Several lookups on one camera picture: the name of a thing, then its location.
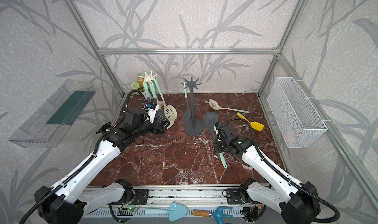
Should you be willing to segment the cream skimmer wooden handle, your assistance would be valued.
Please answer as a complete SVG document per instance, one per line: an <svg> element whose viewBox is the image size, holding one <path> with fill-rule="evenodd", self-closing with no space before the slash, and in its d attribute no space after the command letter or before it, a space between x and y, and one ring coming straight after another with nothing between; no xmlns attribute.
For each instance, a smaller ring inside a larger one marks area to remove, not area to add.
<svg viewBox="0 0 378 224"><path fill-rule="evenodd" d="M144 91L144 78L143 77L139 78L139 83L140 83L140 89L143 92Z"/></svg>

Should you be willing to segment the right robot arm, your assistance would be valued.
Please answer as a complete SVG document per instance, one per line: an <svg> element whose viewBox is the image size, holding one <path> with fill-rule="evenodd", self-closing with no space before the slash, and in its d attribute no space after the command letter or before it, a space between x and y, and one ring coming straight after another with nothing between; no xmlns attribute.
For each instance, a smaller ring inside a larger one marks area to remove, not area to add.
<svg viewBox="0 0 378 224"><path fill-rule="evenodd" d="M327 224L339 220L339 210L320 198L312 183L302 183L289 175L262 152L252 127L249 128L250 137L239 136L229 122L215 122L213 130L217 137L214 146L219 147L221 152L240 158L272 186L267 188L252 181L246 189L252 201L277 211L287 224Z"/></svg>

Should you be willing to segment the cream utensil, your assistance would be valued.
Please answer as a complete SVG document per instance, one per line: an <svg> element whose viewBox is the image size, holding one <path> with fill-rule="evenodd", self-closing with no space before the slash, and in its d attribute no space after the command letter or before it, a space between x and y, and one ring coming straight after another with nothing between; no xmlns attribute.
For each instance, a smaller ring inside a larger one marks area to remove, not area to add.
<svg viewBox="0 0 378 224"><path fill-rule="evenodd" d="M167 105L165 103L165 99L164 99L164 96L162 94L162 91L161 91L161 88L160 88L160 85L158 83L158 79L157 78L154 78L154 83L158 89L158 92L162 98L162 101L164 103L164 115L165 117L170 121L170 122L173 122L177 119L177 110L175 109L174 106L172 105Z"/></svg>

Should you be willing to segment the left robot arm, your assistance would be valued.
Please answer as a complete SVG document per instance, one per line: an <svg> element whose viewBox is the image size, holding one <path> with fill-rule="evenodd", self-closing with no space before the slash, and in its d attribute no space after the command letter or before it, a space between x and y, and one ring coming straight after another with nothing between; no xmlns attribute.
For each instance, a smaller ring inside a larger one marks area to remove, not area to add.
<svg viewBox="0 0 378 224"><path fill-rule="evenodd" d="M34 211L49 224L76 224L85 215L118 201L129 202L132 185L119 180L92 194L86 186L140 136L164 134L169 120L156 104L144 101L142 108L125 107L118 123L104 124L92 153L73 171L51 187L42 186L35 194L35 205L21 218L24 224Z"/></svg>

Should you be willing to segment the large grey skimmer mint handle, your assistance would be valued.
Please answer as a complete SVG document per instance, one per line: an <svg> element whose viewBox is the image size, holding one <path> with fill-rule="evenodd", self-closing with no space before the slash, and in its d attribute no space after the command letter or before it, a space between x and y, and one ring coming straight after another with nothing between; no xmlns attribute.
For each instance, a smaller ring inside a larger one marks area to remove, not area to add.
<svg viewBox="0 0 378 224"><path fill-rule="evenodd" d="M151 93L152 93L152 96L153 96L153 98L154 98L155 103L158 104L157 94L156 94L156 90L155 90L154 82L155 82L155 80L152 79L152 80L149 82L149 87L150 87L150 90L151 90Z"/></svg>

